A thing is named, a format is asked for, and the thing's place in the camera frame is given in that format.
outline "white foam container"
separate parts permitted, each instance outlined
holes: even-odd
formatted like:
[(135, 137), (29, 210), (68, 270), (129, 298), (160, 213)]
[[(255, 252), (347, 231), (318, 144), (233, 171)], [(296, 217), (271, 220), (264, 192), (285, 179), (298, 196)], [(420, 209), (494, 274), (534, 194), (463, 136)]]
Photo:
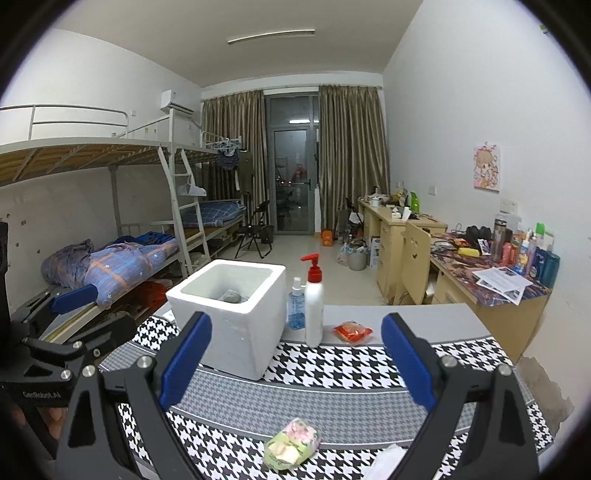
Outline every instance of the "white foam container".
[[(228, 290), (248, 300), (219, 301)], [(214, 260), (166, 296), (180, 329), (195, 312), (211, 317), (212, 341), (202, 364), (250, 380), (263, 376), (285, 326), (285, 266)]]

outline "ceiling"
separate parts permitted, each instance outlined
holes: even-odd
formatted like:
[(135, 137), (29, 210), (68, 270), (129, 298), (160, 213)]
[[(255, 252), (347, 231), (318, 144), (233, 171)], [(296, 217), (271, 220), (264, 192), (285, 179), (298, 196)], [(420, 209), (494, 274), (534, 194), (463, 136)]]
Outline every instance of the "ceiling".
[[(249, 77), (382, 73), (422, 0), (80, 0), (56, 25), (199, 86)], [(314, 37), (231, 38), (315, 28)]]

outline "bed railing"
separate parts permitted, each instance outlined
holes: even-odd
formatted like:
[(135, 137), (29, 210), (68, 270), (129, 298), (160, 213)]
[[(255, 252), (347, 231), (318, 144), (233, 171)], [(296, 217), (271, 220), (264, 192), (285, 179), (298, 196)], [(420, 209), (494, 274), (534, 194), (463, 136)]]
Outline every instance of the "bed railing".
[(145, 223), (122, 223), (121, 231), (123, 235), (140, 236), (148, 233), (150, 230), (160, 230), (161, 233), (166, 233), (174, 225), (173, 220), (164, 220), (162, 222), (145, 222)]
[[(125, 133), (120, 136), (125, 136), (129, 134), (129, 115), (122, 111), (122, 110), (114, 110), (112, 108), (102, 108), (97, 106), (87, 106), (87, 105), (63, 105), (60, 103), (35, 103), (29, 105), (9, 105), (9, 106), (0, 106), (0, 112), (5, 112), (8, 110), (19, 110), (23, 108), (30, 108), (31, 109), (31, 118), (29, 121), (29, 136), (28, 140), (33, 137), (33, 126), (35, 125), (57, 125), (57, 124), (79, 124), (79, 125), (108, 125), (111, 127), (123, 127), (125, 128)], [(77, 108), (81, 110), (94, 110), (96, 112), (110, 112), (110, 113), (117, 113), (123, 115), (125, 117), (125, 123), (115, 123), (115, 122), (100, 122), (100, 121), (88, 121), (88, 120), (43, 120), (43, 121), (36, 121), (35, 114), (37, 113), (37, 109), (40, 108)]]

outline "wooden desk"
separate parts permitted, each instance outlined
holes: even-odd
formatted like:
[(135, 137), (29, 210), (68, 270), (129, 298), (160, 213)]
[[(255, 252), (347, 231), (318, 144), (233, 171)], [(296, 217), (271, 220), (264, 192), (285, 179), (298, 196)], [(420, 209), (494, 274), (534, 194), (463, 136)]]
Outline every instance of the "wooden desk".
[[(452, 234), (438, 235), (450, 239)], [(550, 290), (538, 283), (527, 287), (519, 305), (476, 285), (476, 270), (498, 267), (490, 257), (464, 257), (455, 251), (431, 253), (439, 270), (432, 303), (466, 303), (494, 335), (512, 362), (519, 360), (538, 330)]]
[[(400, 218), (392, 218), (392, 209), (387, 207), (371, 207), (364, 200), (358, 201), (359, 212), (363, 213), (363, 235), (368, 245), (373, 237), (379, 237), (379, 263), (377, 282), (382, 297), (392, 303), (400, 284), (402, 271), (402, 246), (406, 222)], [(443, 233), (447, 224), (433, 218), (422, 216), (418, 220), (408, 220), (414, 225), (428, 229), (429, 233)]]

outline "bedding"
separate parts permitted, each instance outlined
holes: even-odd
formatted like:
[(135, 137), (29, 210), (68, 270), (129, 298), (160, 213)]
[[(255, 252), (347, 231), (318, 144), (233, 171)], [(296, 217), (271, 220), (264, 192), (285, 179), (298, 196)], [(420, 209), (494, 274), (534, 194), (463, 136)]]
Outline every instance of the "bedding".
[[(225, 222), (238, 218), (246, 210), (238, 200), (213, 200), (201, 202), (199, 206), (204, 228), (221, 227)], [(181, 218), (185, 228), (199, 228), (195, 209), (183, 210)]]
[(94, 285), (99, 292), (96, 304), (106, 309), (150, 278), (177, 250), (178, 243), (172, 239), (160, 245), (118, 243), (95, 252), (92, 241), (87, 239), (46, 258), (41, 274), (47, 282), (62, 287)]

